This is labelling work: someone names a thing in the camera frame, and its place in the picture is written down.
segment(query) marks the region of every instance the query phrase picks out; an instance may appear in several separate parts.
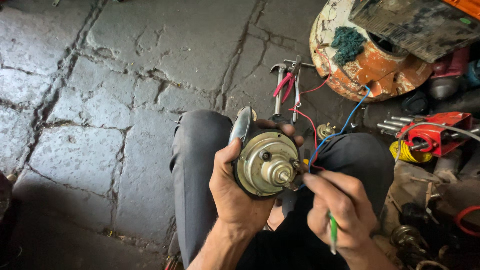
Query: leg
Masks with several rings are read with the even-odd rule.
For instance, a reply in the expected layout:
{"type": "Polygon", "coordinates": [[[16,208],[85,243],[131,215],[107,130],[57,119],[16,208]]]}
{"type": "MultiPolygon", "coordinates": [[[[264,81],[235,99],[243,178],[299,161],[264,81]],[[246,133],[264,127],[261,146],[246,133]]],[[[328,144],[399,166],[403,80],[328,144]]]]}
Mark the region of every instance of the leg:
{"type": "MultiPolygon", "coordinates": [[[[388,148],[375,137],[365,133],[335,137],[322,148],[315,165],[360,179],[373,211],[380,214],[393,181],[395,164],[388,148]]],[[[258,264],[296,269],[348,269],[345,260],[333,256],[329,247],[307,225],[313,192],[305,187],[297,195],[294,210],[275,232],[262,231],[255,236],[240,260],[242,266],[250,269],[258,264]]]]}
{"type": "Polygon", "coordinates": [[[318,154],[316,165],[360,179],[378,216],[393,182],[395,162],[388,148],[367,133],[341,135],[318,154]]]}
{"type": "Polygon", "coordinates": [[[209,110],[182,114],[175,128],[170,170],[175,188],[175,218],[184,267],[195,258],[217,212],[208,182],[215,153],[227,146],[232,122],[209,110]]]}

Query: metal horn housing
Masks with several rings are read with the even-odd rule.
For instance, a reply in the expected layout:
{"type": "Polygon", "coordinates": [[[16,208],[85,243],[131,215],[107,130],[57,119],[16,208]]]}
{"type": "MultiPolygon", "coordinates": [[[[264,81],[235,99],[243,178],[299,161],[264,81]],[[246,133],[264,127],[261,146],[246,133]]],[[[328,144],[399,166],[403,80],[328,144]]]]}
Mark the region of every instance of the metal horn housing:
{"type": "Polygon", "coordinates": [[[238,185],[256,197],[273,196],[284,188],[292,188],[300,166],[294,141],[281,130],[258,128],[246,115],[251,116],[250,107],[242,109],[230,133],[231,140],[232,135],[243,135],[240,155],[233,162],[238,185]]]}

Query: cracked stone pavement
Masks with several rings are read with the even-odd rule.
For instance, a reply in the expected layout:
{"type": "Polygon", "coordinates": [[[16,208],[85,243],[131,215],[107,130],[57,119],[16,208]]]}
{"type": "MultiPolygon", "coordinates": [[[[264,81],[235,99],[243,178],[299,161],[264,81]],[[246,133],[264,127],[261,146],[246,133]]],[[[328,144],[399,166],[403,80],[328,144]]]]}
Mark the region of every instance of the cracked stone pavement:
{"type": "MultiPolygon", "coordinates": [[[[174,121],[194,109],[234,118],[247,105],[268,118],[270,68],[297,54],[310,59],[311,25],[325,2],[4,2],[0,169],[19,174],[15,238],[26,251],[18,267],[161,267],[175,232],[174,121]],[[110,231],[121,237],[101,236],[110,231]],[[42,258],[33,249],[44,249],[42,258]]],[[[311,69],[301,79],[303,90],[322,82],[311,69]]],[[[288,114],[293,97],[286,104],[288,114]]],[[[353,106],[325,86],[301,110],[339,126],[353,106]]],[[[309,125],[300,118],[299,133],[309,125]]]]}

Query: pliers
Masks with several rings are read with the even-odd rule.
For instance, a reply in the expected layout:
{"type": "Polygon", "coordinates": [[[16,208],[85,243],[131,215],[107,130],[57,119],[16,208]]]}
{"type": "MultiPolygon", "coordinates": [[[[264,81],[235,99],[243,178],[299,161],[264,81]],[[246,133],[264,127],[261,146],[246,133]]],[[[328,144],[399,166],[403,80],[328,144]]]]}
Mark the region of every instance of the pliers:
{"type": "Polygon", "coordinates": [[[283,86],[285,86],[285,84],[287,84],[288,82],[287,90],[285,91],[285,94],[283,95],[283,98],[282,98],[282,103],[285,102],[285,100],[287,100],[287,97],[290,94],[290,91],[292,90],[293,83],[295,82],[295,77],[299,73],[300,67],[301,67],[301,62],[295,63],[295,66],[292,68],[292,71],[288,72],[285,78],[283,78],[280,84],[276,87],[275,92],[273,93],[274,97],[278,95],[278,93],[283,88],[283,86]]]}

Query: hand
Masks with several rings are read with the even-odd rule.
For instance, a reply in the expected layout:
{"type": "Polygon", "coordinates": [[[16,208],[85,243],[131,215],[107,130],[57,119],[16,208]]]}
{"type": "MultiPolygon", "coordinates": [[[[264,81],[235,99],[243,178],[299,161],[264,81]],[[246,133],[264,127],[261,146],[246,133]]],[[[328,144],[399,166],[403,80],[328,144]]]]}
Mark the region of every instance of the hand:
{"type": "Polygon", "coordinates": [[[370,245],[370,232],[377,220],[360,180],[339,172],[323,171],[318,176],[306,173],[303,181],[315,193],[307,223],[323,242],[330,244],[330,211],[338,224],[337,250],[343,256],[370,245]]]}
{"type": "MultiPolygon", "coordinates": [[[[255,123],[263,129],[280,129],[288,136],[295,133],[295,128],[289,124],[275,124],[267,120],[257,120],[255,123]]],[[[297,146],[303,145],[303,137],[295,136],[294,140],[297,146]]],[[[239,156],[240,148],[241,141],[235,138],[215,154],[210,191],[218,212],[217,222],[222,222],[235,232],[253,236],[265,226],[275,198],[252,199],[235,182],[231,162],[239,156]]]]}

